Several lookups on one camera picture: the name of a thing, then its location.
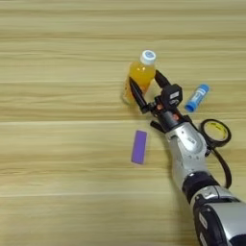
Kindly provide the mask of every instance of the blue cap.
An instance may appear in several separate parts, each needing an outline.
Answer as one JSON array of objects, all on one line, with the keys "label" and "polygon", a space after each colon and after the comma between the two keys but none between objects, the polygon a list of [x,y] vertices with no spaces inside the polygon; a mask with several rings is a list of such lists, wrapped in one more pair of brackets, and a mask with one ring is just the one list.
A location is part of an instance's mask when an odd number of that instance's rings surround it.
[{"label": "blue cap", "polygon": [[187,102],[187,104],[184,106],[184,108],[187,110],[187,111],[190,111],[190,112],[194,112],[197,108],[197,104],[192,102],[192,101],[189,101]]},{"label": "blue cap", "polygon": [[205,92],[209,92],[209,86],[206,84],[199,85],[199,88],[203,89]]}]

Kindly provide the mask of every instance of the bottle label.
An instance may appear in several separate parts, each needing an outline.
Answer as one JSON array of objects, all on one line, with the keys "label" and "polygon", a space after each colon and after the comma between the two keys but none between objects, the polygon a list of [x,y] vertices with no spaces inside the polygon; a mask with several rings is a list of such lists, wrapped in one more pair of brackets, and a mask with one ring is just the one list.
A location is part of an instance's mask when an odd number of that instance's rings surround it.
[{"label": "bottle label", "polygon": [[206,95],[206,92],[203,89],[199,88],[197,89],[195,94],[192,96],[190,101],[194,102],[196,105],[199,105],[202,102],[205,95]]}]

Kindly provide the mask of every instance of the white bottle cap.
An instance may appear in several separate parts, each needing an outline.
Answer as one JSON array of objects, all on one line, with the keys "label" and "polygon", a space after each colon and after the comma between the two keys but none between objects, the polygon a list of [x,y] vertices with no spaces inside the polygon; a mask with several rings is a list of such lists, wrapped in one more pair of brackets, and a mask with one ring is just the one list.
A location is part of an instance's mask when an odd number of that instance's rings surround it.
[{"label": "white bottle cap", "polygon": [[157,58],[157,55],[152,50],[145,50],[143,51],[140,61],[145,65],[152,65],[154,64],[155,60]]}]

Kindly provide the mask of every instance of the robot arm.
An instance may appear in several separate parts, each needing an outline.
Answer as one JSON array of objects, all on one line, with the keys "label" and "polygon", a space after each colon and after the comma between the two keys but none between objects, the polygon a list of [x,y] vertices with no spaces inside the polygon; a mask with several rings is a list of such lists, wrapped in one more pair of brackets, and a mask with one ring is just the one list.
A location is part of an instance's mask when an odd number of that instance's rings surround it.
[{"label": "robot arm", "polygon": [[209,173],[204,138],[189,123],[166,134],[173,157],[173,178],[190,203],[203,246],[246,245],[246,204]]},{"label": "robot arm", "polygon": [[177,110],[182,100],[181,88],[170,85],[158,70],[156,81],[163,91],[155,98],[155,103],[145,102],[133,80],[130,80],[131,90],[141,111],[150,111],[159,120],[159,123],[152,122],[151,126],[163,132],[169,143],[173,178],[191,206],[200,244],[245,246],[246,204],[220,186],[207,169],[206,140],[189,117],[182,116]]}]

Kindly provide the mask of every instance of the blue marker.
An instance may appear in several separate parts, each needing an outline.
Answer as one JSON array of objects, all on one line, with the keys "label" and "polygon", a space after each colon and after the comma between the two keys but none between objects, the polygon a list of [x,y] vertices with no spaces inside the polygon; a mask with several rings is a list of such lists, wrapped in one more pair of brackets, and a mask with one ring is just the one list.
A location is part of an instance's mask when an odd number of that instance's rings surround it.
[{"label": "blue marker", "polygon": [[205,98],[208,92],[208,85],[199,85],[199,87],[196,89],[194,94],[191,96],[191,98],[187,101],[186,105],[184,106],[185,109],[190,112],[196,111],[199,104],[202,102],[202,100]]}]

